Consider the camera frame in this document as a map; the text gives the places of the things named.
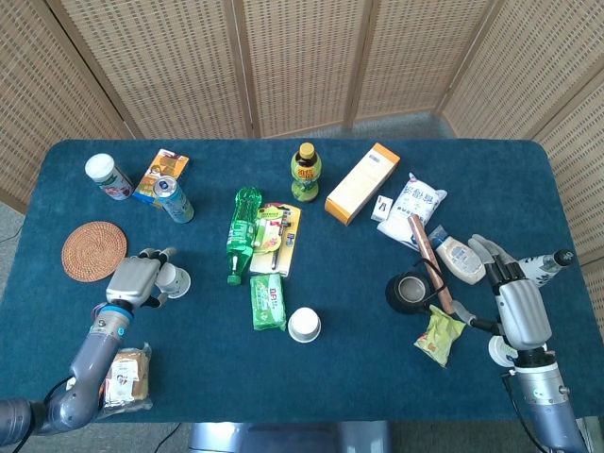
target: green snack package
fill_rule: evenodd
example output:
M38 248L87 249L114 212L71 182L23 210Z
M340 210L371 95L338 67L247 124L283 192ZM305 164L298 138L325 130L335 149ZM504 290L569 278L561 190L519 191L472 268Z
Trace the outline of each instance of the green snack package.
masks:
M432 314L428 330L417 339L414 345L445 367L451 345L461 335L465 324L451 318L433 305L430 305L430 311Z
M268 274L250 278L252 288L252 319L254 330L279 327L285 330L285 305L281 291L281 275Z

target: white lotion bottle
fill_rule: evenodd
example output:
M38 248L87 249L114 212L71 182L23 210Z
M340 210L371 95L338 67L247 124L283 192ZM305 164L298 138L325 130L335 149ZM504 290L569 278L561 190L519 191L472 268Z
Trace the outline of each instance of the white lotion bottle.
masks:
M525 277L534 281L539 288L573 262L575 262L575 253L566 249L558 250L551 255L518 260Z
M428 238L445 266L459 280L474 285L484 277L486 271L476 252L449 236L442 226L438 225Z

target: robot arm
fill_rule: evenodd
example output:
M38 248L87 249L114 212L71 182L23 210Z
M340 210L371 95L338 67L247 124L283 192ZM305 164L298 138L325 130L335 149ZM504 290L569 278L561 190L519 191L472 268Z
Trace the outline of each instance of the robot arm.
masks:
M485 265L502 334L518 351L510 375L520 381L538 439L551 449L586 453L570 405L570 391L562 382L554 354L543 348L552 331L537 286L525 278L518 262L496 243L475 234L468 245Z
M124 258L107 287L107 304L96 312L91 329L70 366L71 390L43 402L0 400L0 446L20 442L31 434L70 431L88 425L99 410L99 388L117 354L133 312L142 306L160 307L167 294L151 292L161 266L174 248L145 249Z

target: white box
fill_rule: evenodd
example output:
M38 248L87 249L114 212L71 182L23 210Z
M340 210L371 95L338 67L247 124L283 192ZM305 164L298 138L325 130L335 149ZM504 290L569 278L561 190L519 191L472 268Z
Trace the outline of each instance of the white box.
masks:
M390 214L390 209L393 206L393 202L394 200L392 198L378 195L376 205L374 206L374 211L371 213L371 220L375 220L376 222L383 222L386 220L388 218L388 214Z
M376 143L327 196L325 210L345 225L350 224L365 203L394 171L400 157Z

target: blue can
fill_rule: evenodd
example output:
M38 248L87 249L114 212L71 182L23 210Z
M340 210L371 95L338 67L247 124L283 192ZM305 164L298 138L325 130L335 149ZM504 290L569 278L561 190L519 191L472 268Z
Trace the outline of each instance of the blue can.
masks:
M193 218L193 206L173 177L162 176L153 186L153 192L176 223L186 224Z

